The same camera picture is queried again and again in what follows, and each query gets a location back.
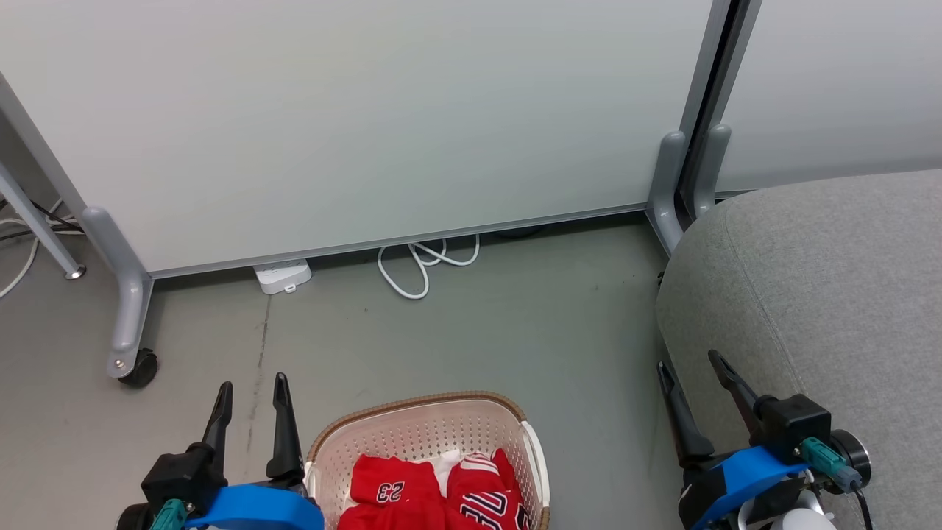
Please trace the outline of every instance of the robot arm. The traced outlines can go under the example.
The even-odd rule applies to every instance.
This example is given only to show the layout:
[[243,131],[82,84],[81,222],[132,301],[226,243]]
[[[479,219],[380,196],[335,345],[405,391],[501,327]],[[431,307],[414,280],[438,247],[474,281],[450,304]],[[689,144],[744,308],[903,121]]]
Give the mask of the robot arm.
[[230,486],[223,474],[233,384],[226,381],[203,440],[179,455],[161,455],[140,487],[147,502],[128,506],[117,530],[323,530],[324,518],[304,487],[303,459],[287,377],[275,376],[275,441],[268,480]]
[[849,493],[867,485],[870,466],[863,446],[846,431],[832,431],[831,413],[807,396],[757,396],[719,353],[711,350],[708,357],[749,429],[750,447],[713,455],[676,377],[658,364],[677,463],[684,470],[678,501],[684,527],[736,530],[769,521],[773,530],[833,528],[818,493]]

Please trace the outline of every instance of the caster wheel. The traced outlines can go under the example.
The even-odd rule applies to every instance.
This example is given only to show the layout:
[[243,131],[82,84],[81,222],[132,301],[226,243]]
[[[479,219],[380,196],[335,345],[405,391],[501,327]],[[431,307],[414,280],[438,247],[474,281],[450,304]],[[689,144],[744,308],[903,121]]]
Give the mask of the caster wheel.
[[154,380],[157,374],[157,356],[152,350],[142,348],[138,350],[138,358],[134,361],[134,370],[118,379],[122,384],[132,389],[143,389]]

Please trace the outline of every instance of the whiteboard leg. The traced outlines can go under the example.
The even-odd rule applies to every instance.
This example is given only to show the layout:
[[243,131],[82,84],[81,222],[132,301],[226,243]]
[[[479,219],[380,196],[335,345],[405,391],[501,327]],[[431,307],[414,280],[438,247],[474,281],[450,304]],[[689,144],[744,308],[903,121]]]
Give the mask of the whiteboard leg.
[[124,377],[135,366],[154,281],[106,210],[87,207],[82,221],[91,242],[118,279],[118,316],[106,371],[111,377]]
[[645,210],[668,256],[684,233],[674,210],[674,192],[686,149],[687,138],[680,131],[667,133],[660,141],[658,163],[654,167],[654,180]]
[[713,125],[706,132],[703,158],[700,165],[690,174],[690,193],[684,198],[690,216],[699,219],[707,210],[716,206],[716,181],[720,177],[726,146],[732,134],[729,125]]
[[7,167],[0,163],[0,195],[10,203],[16,213],[20,214],[29,229],[36,234],[36,237],[46,247],[49,254],[56,260],[59,267],[65,271],[65,277],[69,280],[75,280],[85,273],[85,266],[75,263],[69,251],[62,246],[62,241],[58,239],[56,233],[49,227],[49,223],[43,218],[42,214],[29,201],[20,185],[13,180],[13,175],[9,173]]

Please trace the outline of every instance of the gray fabric upholstery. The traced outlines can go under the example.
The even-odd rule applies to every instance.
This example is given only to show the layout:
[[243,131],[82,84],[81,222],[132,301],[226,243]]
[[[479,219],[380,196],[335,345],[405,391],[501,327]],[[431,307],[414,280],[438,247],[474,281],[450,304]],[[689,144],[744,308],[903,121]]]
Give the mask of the gray fabric upholstery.
[[[879,528],[942,528],[942,172],[753,191],[674,251],[658,324],[718,451],[745,428],[713,375],[719,350],[759,394],[802,392],[864,441]],[[825,498],[841,530],[856,501]]]

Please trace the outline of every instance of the power strip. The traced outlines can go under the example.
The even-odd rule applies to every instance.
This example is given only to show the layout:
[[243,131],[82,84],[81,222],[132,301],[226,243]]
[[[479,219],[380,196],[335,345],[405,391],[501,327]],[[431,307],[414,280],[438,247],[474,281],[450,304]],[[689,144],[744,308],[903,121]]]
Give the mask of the power strip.
[[255,265],[258,285],[265,294],[277,294],[281,291],[294,292],[298,286],[311,279],[311,268],[306,259],[278,261],[267,265]]

